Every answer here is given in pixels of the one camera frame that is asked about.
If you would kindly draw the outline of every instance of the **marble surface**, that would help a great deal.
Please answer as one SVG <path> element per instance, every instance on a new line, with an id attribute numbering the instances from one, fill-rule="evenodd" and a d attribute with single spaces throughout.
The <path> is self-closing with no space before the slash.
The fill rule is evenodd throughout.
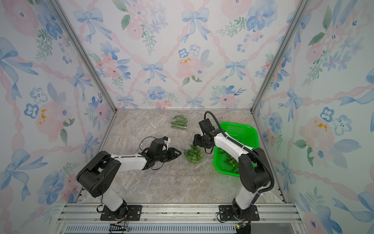
<path id="1" fill-rule="evenodd" d="M 198 122 L 203 110 L 119 110 L 112 130 L 104 145 L 110 154 L 132 155 L 140 152 L 139 143 L 147 136 L 171 138 L 170 147 L 188 149 L 193 136 L 200 133 Z M 189 119 L 188 129 L 170 127 L 170 118 L 183 114 Z M 219 122 L 235 122 L 256 128 L 247 110 L 215 110 Z M 153 138 L 143 141 L 148 147 Z M 182 154 L 167 162 L 159 170 L 120 172 L 112 182 L 115 191 L 128 203 L 231 203 L 242 186 L 239 177 L 219 173 L 213 166 L 213 153 L 202 153 L 203 160 L 192 164 Z M 161 166 L 157 162 L 154 168 Z M 273 190 L 264 192 L 257 203 L 282 203 L 277 183 Z M 86 193 L 83 202 L 100 202 Z"/>

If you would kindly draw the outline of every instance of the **black mounting plate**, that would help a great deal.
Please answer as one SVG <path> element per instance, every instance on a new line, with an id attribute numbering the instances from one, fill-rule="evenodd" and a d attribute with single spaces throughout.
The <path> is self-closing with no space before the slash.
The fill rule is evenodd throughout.
<path id="1" fill-rule="evenodd" d="M 142 205 L 127 205 L 126 207 L 127 207 L 127 210 L 130 211 L 129 217 L 127 217 L 127 221 L 139 221 Z M 114 217 L 110 215 L 110 211 L 106 206 L 104 206 L 102 210 L 100 220 L 101 221 L 117 221 Z"/>
<path id="2" fill-rule="evenodd" d="M 220 205 L 218 206 L 218 208 L 219 208 L 221 221 L 242 221 L 242 220 L 238 220 L 233 214 L 232 205 Z M 251 210 L 251 220 L 252 221 L 260 220 L 260 216 L 258 215 L 258 211 L 257 211 L 257 206 L 255 205 L 253 205 L 252 210 Z"/>

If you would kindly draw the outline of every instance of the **wall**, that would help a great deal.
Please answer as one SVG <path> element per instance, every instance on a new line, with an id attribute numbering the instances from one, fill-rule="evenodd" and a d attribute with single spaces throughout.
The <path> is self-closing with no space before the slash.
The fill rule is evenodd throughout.
<path id="1" fill-rule="evenodd" d="M 256 112 L 309 234 L 374 233 L 373 10 L 312 0 Z"/>
<path id="2" fill-rule="evenodd" d="M 60 4 L 118 108 L 249 108 L 298 0 Z"/>
<path id="3" fill-rule="evenodd" d="M 0 233 L 50 233 L 112 112 L 48 5 L 0 1 Z"/>

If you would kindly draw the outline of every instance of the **green plastic basket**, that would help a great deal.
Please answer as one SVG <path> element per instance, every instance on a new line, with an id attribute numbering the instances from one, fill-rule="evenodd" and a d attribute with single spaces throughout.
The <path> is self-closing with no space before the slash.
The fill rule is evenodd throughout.
<path id="1" fill-rule="evenodd" d="M 244 124 L 235 124 L 229 122 L 221 123 L 221 127 L 225 130 L 230 136 L 232 136 L 235 140 L 239 141 L 242 144 L 245 144 L 252 148 L 258 148 L 258 134 L 256 129 L 251 126 L 244 125 Z M 227 164 L 225 160 L 230 156 L 229 154 L 219 154 L 220 148 L 217 146 L 214 149 L 214 159 L 213 165 L 215 169 L 226 175 L 237 176 L 239 177 L 238 173 L 232 173 L 232 166 Z"/>

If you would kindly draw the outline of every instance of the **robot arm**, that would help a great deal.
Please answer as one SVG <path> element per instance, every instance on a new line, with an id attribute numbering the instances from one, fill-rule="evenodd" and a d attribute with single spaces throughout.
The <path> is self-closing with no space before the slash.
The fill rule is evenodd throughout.
<path id="1" fill-rule="evenodd" d="M 218 125 L 215 129 L 206 114 L 212 115 Z M 270 170 L 265 152 L 261 148 L 253 149 L 230 137 L 220 126 L 215 116 L 207 111 L 204 120 L 199 122 L 201 134 L 196 134 L 193 144 L 203 148 L 217 146 L 230 154 L 239 163 L 240 181 L 242 188 L 233 200 L 234 215 L 245 218 L 262 192 L 274 187 L 274 177 Z"/>
<path id="2" fill-rule="evenodd" d="M 102 196 L 103 213 L 121 220 L 128 213 L 127 203 L 111 187 L 117 172 L 146 170 L 155 162 L 169 162 L 181 155 L 169 147 L 170 138 L 156 138 L 150 147 L 135 155 L 110 155 L 99 152 L 77 175 L 77 181 L 93 196 Z"/>

